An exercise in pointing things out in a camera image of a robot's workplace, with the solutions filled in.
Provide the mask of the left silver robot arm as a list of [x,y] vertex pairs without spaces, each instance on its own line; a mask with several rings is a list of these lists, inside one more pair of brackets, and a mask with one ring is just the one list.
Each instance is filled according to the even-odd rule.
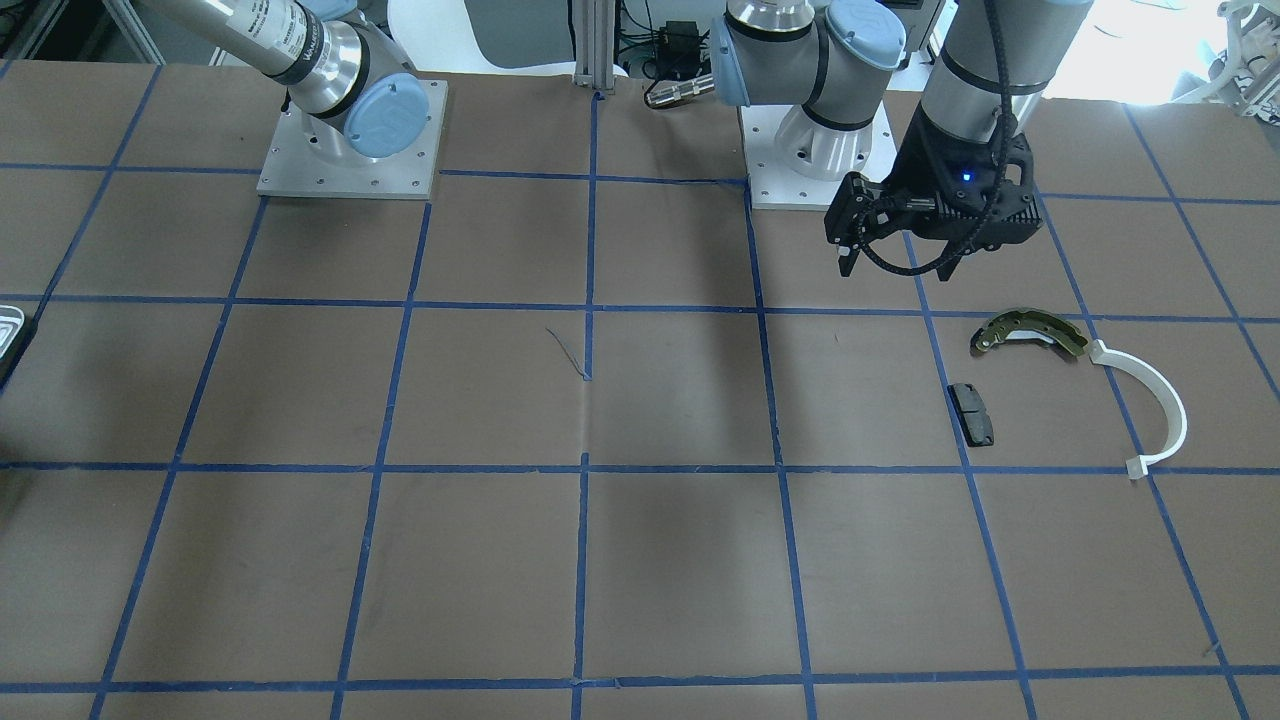
[[731,106],[786,106],[791,168],[838,182],[824,228],[841,275],[867,258],[947,281],[964,258],[1042,228],[1023,127],[1089,12],[1088,1],[960,1],[882,181],[831,154],[869,129],[905,55],[905,27],[887,6],[730,1],[710,31],[710,73]]

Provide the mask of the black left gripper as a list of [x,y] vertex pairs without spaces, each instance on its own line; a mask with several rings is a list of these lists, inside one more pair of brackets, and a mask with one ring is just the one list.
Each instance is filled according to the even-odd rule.
[[890,174],[881,182],[850,172],[826,213],[826,238],[838,246],[838,273],[849,278],[870,242],[908,231],[946,243],[922,272],[947,282],[963,256],[1023,243],[1044,220],[1033,195],[1034,160],[1027,137],[1012,136],[1001,154],[987,143],[955,138],[937,128],[908,129]]

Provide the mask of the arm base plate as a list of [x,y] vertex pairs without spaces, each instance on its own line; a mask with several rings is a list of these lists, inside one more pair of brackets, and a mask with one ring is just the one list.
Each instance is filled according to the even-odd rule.
[[330,126],[294,108],[280,114],[257,193],[292,199],[429,200],[436,178],[449,99],[444,79],[420,79],[426,124],[403,151],[381,159],[356,152]]
[[740,108],[739,117],[755,209],[826,211],[847,173],[881,182],[897,152],[884,105],[855,131],[818,124],[799,105]]

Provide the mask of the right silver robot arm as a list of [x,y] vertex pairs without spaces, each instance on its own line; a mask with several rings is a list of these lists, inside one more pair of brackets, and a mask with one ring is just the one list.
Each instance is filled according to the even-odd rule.
[[151,8],[285,87],[366,158],[406,150],[428,123],[410,55],[356,1],[152,1]]

